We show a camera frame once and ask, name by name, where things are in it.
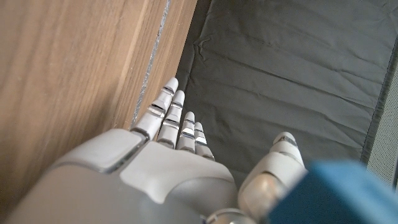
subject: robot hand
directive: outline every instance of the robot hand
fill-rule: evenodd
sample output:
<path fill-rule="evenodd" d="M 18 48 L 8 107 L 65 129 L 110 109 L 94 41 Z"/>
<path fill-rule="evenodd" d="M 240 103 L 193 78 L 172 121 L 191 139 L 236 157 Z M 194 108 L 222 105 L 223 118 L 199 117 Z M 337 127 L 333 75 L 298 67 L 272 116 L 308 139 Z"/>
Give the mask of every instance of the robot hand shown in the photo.
<path fill-rule="evenodd" d="M 214 160 L 213 154 L 207 147 L 202 125 L 199 122 L 195 123 L 195 115 L 192 112 L 188 112 L 185 115 L 181 135 L 176 145 L 185 99 L 184 92 L 181 90 L 176 91 L 177 87 L 178 81 L 176 78 L 172 78 L 167 82 L 161 89 L 158 98 L 148 107 L 145 115 L 131 131 L 143 134 L 150 141 L 159 132 L 156 141 L 164 146 L 188 151 Z"/>

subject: blue block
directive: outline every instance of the blue block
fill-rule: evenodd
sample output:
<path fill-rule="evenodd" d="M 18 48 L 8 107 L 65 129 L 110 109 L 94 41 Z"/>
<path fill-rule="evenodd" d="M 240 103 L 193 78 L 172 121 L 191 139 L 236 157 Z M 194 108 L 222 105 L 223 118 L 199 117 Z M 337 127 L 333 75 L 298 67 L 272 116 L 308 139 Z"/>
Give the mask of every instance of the blue block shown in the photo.
<path fill-rule="evenodd" d="M 361 164 L 317 162 L 269 221 L 398 224 L 398 196 Z"/>

